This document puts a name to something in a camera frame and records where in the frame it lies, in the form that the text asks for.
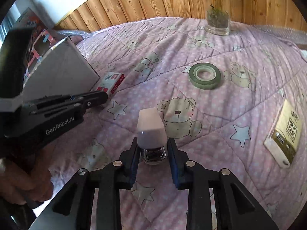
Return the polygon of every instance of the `pink bedspread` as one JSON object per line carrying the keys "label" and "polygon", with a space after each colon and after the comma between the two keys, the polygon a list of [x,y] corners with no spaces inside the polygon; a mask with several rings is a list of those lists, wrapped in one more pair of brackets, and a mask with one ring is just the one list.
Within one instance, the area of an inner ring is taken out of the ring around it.
{"label": "pink bedspread", "polygon": [[[100,74],[125,80],[104,109],[56,143],[51,171],[55,193],[80,168],[99,169],[118,159],[136,136],[139,110],[156,107],[168,137],[205,168],[230,169],[281,230],[307,200],[306,124],[291,168],[281,169],[263,145],[287,98],[307,117],[307,65],[299,49],[241,23],[229,36],[204,30],[205,20],[155,18],[102,30],[77,47]],[[209,62],[222,81],[194,87],[189,68]],[[168,108],[176,107],[179,116]],[[168,162],[141,162],[131,191],[121,191],[124,230],[185,229],[188,192],[177,191]]]}

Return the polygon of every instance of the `green tape roll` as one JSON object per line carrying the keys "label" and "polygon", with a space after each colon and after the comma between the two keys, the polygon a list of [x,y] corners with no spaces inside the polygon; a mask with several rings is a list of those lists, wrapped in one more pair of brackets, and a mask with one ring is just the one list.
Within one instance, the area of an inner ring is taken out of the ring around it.
{"label": "green tape roll", "polygon": [[[199,72],[208,72],[213,76],[210,79],[203,79],[198,76]],[[203,89],[209,90],[214,89],[221,81],[221,72],[219,69],[210,63],[197,63],[193,65],[189,70],[190,82],[193,86]]]}

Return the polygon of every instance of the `small cardboard box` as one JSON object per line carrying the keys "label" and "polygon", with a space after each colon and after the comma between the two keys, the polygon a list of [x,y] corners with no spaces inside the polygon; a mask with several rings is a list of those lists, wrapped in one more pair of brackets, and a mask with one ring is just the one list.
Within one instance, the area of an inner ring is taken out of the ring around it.
{"label": "small cardboard box", "polygon": [[281,168],[289,168],[297,152],[302,120],[288,100],[280,108],[264,145]]}
{"label": "small cardboard box", "polygon": [[39,36],[39,34],[44,29],[47,29],[47,27],[30,8],[27,8],[18,18],[18,20],[15,22],[13,28],[33,27],[33,26],[35,27],[35,31],[33,32],[33,42],[34,42]]}
{"label": "small cardboard box", "polygon": [[124,79],[125,76],[123,73],[108,72],[97,82],[93,90],[104,91],[108,94],[108,98],[110,98]]}
{"label": "small cardboard box", "polygon": [[34,41],[30,61],[28,62],[27,75],[32,73],[35,65],[43,58],[45,53],[54,46],[57,42],[64,39],[65,36],[56,33],[54,30],[43,30]]}
{"label": "small cardboard box", "polygon": [[99,75],[66,37],[52,46],[25,77],[23,101],[86,93],[98,80]]}

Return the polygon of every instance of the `human hand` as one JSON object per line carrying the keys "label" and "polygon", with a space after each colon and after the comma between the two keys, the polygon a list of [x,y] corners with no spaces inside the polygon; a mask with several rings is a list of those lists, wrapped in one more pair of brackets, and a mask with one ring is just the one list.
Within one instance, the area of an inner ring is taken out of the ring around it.
{"label": "human hand", "polygon": [[14,162],[5,160],[5,171],[0,174],[0,196],[10,203],[26,203],[19,190],[33,201],[44,202],[52,197],[53,184],[48,170],[53,147],[46,146],[36,155],[30,174],[19,168]]}

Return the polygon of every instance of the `bubble wrap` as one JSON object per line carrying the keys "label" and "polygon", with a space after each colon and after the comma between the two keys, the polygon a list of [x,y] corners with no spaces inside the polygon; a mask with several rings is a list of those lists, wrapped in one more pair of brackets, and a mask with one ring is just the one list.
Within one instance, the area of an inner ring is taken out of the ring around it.
{"label": "bubble wrap", "polygon": [[289,27],[274,27],[271,25],[254,25],[255,28],[273,36],[290,40],[295,44],[307,44],[307,33]]}
{"label": "bubble wrap", "polygon": [[88,33],[88,32],[81,31],[81,30],[59,30],[59,31],[57,31],[57,33],[63,34],[65,36],[77,36],[77,35],[80,35],[80,36],[83,37],[83,39],[87,39],[87,38],[90,38],[91,36],[93,36],[92,33]]}

